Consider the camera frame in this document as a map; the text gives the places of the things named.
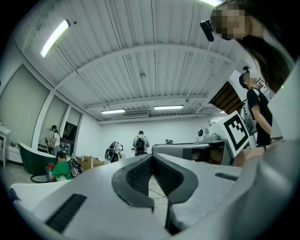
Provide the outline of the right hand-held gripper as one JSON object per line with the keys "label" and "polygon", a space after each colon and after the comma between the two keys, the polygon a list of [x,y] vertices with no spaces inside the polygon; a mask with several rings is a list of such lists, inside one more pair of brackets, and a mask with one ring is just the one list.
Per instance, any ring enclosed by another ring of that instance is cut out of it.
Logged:
{"label": "right hand-held gripper", "polygon": [[167,154],[196,162],[209,162],[211,147],[223,144],[221,165],[233,166],[235,157],[249,142],[249,133],[237,111],[232,112],[209,128],[198,131],[198,143],[156,144],[153,154]]}

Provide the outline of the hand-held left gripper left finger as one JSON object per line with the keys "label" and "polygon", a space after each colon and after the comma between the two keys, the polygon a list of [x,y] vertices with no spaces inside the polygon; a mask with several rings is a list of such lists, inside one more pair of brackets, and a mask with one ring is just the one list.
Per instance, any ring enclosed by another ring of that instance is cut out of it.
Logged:
{"label": "hand-held left gripper left finger", "polygon": [[135,207],[113,189],[115,173],[142,157],[85,171],[43,199],[34,215],[48,227],[51,239],[165,240],[170,233],[158,222],[151,207]]}

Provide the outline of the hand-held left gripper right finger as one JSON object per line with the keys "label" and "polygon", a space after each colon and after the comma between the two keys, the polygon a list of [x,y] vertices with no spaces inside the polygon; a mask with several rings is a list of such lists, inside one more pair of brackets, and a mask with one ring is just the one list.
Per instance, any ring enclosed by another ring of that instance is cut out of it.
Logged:
{"label": "hand-held left gripper right finger", "polygon": [[152,174],[167,199],[161,230],[168,236],[231,236],[226,197],[241,169],[154,154]]}

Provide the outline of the person's right forearm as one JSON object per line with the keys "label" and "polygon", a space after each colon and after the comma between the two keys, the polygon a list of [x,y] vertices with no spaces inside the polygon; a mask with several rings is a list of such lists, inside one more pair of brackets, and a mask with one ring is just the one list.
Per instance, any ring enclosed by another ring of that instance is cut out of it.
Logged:
{"label": "person's right forearm", "polygon": [[275,147],[281,141],[272,142],[270,145],[264,147],[257,147],[253,149],[243,149],[239,152],[239,154],[235,157],[234,166],[235,167],[243,167],[245,163],[254,157],[262,156],[266,150]]}

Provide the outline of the dark green bathtub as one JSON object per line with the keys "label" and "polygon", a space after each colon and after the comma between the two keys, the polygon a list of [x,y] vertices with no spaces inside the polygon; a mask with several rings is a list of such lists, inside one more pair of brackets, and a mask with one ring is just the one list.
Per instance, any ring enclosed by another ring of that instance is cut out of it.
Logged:
{"label": "dark green bathtub", "polygon": [[18,144],[24,169],[32,175],[43,174],[48,164],[54,164],[56,162],[54,155],[40,152],[21,142]]}

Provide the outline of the black and white backpack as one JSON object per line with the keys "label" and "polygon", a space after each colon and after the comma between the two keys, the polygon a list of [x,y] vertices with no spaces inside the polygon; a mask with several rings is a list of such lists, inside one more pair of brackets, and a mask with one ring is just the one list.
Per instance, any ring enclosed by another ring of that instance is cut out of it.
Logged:
{"label": "black and white backpack", "polygon": [[135,144],[135,150],[137,153],[139,152],[145,152],[145,141],[143,138],[137,138],[136,144]]}
{"label": "black and white backpack", "polygon": [[79,176],[81,173],[84,172],[82,166],[73,158],[70,158],[68,161],[69,169],[70,169],[70,176],[71,178]]}

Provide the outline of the large cardboard box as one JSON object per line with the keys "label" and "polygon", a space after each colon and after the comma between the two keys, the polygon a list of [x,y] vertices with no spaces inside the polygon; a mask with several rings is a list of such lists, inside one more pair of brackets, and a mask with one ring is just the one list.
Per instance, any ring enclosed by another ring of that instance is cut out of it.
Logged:
{"label": "large cardboard box", "polygon": [[81,156],[75,157],[75,160],[82,166],[82,168],[86,171],[94,167],[105,165],[104,161],[100,161],[96,157],[88,157],[88,156]]}

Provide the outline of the ceiling air conditioner vent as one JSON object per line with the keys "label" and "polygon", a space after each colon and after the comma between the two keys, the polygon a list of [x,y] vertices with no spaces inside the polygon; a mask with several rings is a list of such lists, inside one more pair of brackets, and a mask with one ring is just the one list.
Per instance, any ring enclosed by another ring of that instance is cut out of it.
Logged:
{"label": "ceiling air conditioner vent", "polygon": [[147,117],[149,117],[149,111],[147,110],[129,111],[123,113],[124,119],[147,118]]}

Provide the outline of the white shell backpack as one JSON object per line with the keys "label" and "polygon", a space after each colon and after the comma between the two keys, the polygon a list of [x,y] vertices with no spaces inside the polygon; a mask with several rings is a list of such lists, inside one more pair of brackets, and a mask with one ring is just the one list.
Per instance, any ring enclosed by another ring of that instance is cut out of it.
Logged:
{"label": "white shell backpack", "polygon": [[105,152],[105,160],[106,161],[110,161],[111,163],[118,161],[118,154],[115,152],[117,144],[118,143],[116,141],[114,141],[106,149],[106,152]]}

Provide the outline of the black screen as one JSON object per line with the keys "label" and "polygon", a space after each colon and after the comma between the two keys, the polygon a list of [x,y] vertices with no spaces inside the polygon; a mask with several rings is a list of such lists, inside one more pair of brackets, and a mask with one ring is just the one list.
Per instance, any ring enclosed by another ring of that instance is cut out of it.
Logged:
{"label": "black screen", "polygon": [[74,142],[76,131],[77,131],[77,126],[76,125],[74,125],[72,123],[69,123],[69,122],[66,122],[62,138],[67,140],[67,141]]}

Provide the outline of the grey backpack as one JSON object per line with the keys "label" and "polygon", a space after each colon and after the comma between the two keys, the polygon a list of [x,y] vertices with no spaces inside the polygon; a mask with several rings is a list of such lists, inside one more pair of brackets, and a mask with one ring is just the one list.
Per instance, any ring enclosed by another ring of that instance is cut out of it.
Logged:
{"label": "grey backpack", "polygon": [[250,135],[254,135],[257,132],[256,129],[256,121],[253,119],[251,110],[248,105],[248,100],[245,99],[243,102],[243,106],[240,112],[241,118],[244,121],[246,129]]}

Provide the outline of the white low cabinet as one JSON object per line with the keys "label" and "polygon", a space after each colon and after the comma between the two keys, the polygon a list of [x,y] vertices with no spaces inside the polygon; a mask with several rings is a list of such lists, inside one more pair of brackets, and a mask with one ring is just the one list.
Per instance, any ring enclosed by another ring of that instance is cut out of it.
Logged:
{"label": "white low cabinet", "polygon": [[19,148],[17,148],[17,147],[7,146],[6,147],[6,158],[7,158],[7,160],[15,162],[15,163],[20,163],[20,164],[23,163]]}

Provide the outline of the grey window blind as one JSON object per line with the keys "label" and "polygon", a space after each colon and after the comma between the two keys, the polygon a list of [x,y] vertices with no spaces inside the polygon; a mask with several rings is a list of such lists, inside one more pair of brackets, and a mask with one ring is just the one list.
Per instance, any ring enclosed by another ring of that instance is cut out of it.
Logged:
{"label": "grey window blind", "polygon": [[43,120],[38,144],[46,146],[45,138],[50,140],[53,139],[54,132],[50,130],[53,125],[57,127],[58,131],[60,130],[60,125],[67,110],[67,106],[67,104],[62,102],[56,96],[53,97]]}
{"label": "grey window blind", "polygon": [[9,142],[31,146],[35,125],[49,91],[21,66],[0,97],[0,121],[10,130]]}

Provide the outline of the white bedside cabinet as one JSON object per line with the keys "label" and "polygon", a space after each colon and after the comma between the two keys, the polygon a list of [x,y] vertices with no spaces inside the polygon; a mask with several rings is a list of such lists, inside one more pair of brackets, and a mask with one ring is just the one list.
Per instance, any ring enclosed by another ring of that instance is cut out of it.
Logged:
{"label": "white bedside cabinet", "polygon": [[7,159],[6,159],[6,152],[7,151],[6,151],[6,149],[7,149],[9,134],[10,134],[10,130],[8,130],[4,126],[0,126],[0,138],[3,139],[0,149],[1,149],[1,153],[2,153],[2,161],[3,161],[4,169],[6,168],[6,165],[7,165]]}

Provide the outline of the person's grey shirt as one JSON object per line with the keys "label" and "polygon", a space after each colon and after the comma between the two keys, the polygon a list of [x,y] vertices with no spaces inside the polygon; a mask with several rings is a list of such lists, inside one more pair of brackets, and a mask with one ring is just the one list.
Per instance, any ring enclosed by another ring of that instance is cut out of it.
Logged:
{"label": "person's grey shirt", "polygon": [[272,139],[300,139],[300,56],[268,108],[273,116]]}

